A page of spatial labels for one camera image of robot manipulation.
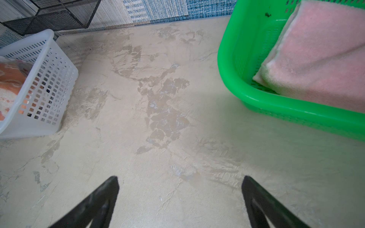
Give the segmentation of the white plastic laundry basket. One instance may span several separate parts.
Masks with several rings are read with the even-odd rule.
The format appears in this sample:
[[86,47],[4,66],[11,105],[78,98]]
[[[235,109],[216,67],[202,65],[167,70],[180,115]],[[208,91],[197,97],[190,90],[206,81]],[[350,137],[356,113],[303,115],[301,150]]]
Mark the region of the white plastic laundry basket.
[[79,76],[78,69],[46,29],[1,48],[1,56],[33,64],[9,114],[1,122],[1,139],[51,135]]

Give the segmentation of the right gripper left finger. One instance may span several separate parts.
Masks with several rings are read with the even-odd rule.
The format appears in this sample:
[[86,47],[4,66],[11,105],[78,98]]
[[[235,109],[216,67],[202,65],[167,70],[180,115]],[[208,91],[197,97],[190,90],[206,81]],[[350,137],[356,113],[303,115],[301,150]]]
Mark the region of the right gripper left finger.
[[52,228],[108,228],[119,192],[118,178],[109,177]]

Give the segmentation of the green plastic basket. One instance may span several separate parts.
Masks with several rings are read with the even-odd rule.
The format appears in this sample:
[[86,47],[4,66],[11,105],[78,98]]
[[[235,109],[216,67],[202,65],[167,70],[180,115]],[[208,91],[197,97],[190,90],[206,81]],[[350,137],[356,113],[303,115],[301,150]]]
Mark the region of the green plastic basket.
[[220,76],[252,111],[363,141],[364,114],[283,97],[253,80],[298,4],[237,1],[218,51]]

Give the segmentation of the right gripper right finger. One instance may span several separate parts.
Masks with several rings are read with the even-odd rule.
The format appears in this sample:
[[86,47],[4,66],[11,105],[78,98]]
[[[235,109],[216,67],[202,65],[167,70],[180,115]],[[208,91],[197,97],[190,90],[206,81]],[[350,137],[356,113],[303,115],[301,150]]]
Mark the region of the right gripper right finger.
[[251,227],[269,228],[268,220],[276,228],[308,227],[252,177],[244,177],[241,189]]

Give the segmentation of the pink towel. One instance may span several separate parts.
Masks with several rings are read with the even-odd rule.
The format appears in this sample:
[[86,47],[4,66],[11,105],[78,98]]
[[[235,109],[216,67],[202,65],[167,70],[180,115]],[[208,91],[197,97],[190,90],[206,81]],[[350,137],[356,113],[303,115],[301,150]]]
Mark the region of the pink towel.
[[301,1],[253,78],[279,95],[365,111],[365,11]]

